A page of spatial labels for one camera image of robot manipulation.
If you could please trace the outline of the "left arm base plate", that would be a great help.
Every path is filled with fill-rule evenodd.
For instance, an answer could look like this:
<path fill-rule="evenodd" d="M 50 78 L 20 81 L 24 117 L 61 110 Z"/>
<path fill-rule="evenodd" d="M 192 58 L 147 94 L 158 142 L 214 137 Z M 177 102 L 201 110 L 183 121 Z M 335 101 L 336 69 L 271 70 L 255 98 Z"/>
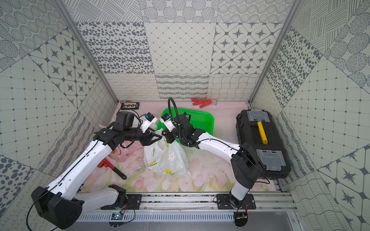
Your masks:
<path fill-rule="evenodd" d="M 128 209 L 137 210 L 141 205 L 141 194 L 125 194 L 119 195 L 116 202 L 112 205 L 101 207 L 101 210 L 124 210 L 126 207 Z"/>

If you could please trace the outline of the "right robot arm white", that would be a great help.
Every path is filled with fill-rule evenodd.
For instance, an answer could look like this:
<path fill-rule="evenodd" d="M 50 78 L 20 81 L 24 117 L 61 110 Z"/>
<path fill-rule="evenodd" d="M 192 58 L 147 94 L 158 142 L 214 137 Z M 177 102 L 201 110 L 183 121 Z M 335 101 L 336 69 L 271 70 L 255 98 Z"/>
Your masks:
<path fill-rule="evenodd" d="M 179 114 L 173 98 L 168 99 L 169 113 L 161 117 L 166 126 L 162 132 L 168 143 L 176 140 L 186 147 L 213 153 L 231 163 L 236 182 L 229 193 L 230 202 L 240 206 L 264 170 L 264 164 L 256 150 L 249 144 L 233 144 L 218 139 L 191 125 L 187 114 Z"/>

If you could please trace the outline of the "white lemon-print plastic bag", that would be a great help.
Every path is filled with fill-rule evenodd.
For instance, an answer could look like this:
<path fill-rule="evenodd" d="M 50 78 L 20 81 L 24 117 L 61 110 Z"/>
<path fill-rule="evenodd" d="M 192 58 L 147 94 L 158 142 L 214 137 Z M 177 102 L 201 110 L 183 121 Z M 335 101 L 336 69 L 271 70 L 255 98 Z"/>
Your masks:
<path fill-rule="evenodd" d="M 176 141 L 168 143 L 165 137 L 144 147 L 144 164 L 149 170 L 166 178 L 191 176 L 183 147 Z"/>

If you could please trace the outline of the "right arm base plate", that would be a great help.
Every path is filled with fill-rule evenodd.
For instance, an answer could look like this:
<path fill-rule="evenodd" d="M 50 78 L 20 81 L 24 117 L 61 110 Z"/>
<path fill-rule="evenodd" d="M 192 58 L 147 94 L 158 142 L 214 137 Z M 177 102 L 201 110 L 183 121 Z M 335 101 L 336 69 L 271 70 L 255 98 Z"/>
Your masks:
<path fill-rule="evenodd" d="M 222 209 L 256 209 L 255 200 L 252 194 L 247 194 L 244 199 L 238 200 L 230 193 L 217 194 L 214 202 L 219 210 Z"/>

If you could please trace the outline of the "pink peach-print plastic bag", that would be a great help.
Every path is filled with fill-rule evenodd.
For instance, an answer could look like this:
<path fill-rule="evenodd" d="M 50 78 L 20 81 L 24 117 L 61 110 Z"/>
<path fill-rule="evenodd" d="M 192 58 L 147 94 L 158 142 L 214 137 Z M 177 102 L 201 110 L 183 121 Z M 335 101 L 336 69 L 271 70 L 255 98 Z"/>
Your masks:
<path fill-rule="evenodd" d="M 111 154 L 108 155 L 110 160 L 114 160 L 119 163 L 124 163 L 130 157 L 133 157 L 134 154 L 140 154 L 144 152 L 144 147 L 139 141 L 135 141 L 130 147 L 124 149 L 121 146 L 118 146 L 114 149 Z"/>

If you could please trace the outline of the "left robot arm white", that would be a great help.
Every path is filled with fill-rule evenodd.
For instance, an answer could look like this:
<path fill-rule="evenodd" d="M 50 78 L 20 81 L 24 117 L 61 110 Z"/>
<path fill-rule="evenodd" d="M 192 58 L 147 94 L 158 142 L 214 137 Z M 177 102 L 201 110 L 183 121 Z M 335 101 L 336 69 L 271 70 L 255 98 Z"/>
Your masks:
<path fill-rule="evenodd" d="M 85 151 L 47 187 L 37 187 L 31 194 L 32 207 L 37 214 L 59 229 L 66 229 L 78 218 L 99 208 L 124 210 L 128 207 L 126 190 L 109 185 L 95 193 L 79 193 L 88 176 L 98 165 L 125 141 L 150 146 L 161 140 L 152 128 L 157 118 L 146 113 L 138 117 L 132 112 L 119 111 L 116 120 L 96 132 Z"/>

